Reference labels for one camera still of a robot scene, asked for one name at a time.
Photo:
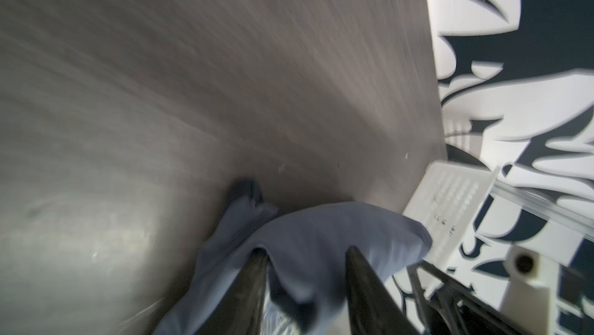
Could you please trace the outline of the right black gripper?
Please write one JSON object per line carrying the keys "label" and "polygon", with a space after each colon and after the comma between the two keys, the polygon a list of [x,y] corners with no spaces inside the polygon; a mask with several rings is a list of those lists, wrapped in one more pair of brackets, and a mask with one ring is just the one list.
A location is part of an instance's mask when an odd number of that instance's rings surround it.
{"label": "right black gripper", "polygon": [[[429,298],[427,273],[441,285]],[[429,334],[527,334],[528,331],[478,299],[469,288],[426,261],[407,268],[417,313]],[[383,282],[355,246],[346,252],[346,294],[352,334],[417,334]]]}

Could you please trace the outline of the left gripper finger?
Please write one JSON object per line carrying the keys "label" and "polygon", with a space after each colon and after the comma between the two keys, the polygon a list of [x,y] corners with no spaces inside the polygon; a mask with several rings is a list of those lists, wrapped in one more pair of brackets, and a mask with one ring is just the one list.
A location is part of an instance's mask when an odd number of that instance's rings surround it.
{"label": "left gripper finger", "polygon": [[260,334],[269,256],[252,251],[237,277],[196,334]]}

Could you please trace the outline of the blue-grey tank top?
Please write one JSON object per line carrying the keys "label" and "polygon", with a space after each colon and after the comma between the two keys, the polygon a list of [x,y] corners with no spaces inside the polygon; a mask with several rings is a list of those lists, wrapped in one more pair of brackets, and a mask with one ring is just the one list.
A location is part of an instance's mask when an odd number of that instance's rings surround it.
{"label": "blue-grey tank top", "polygon": [[356,247],[381,281],[428,254],[419,222],[361,202],[290,214],[267,203],[256,180],[233,184],[215,232],[197,253],[190,287],[157,334],[194,334],[213,313],[254,250],[269,256],[272,301],[305,333],[322,333],[346,304],[346,251]]}

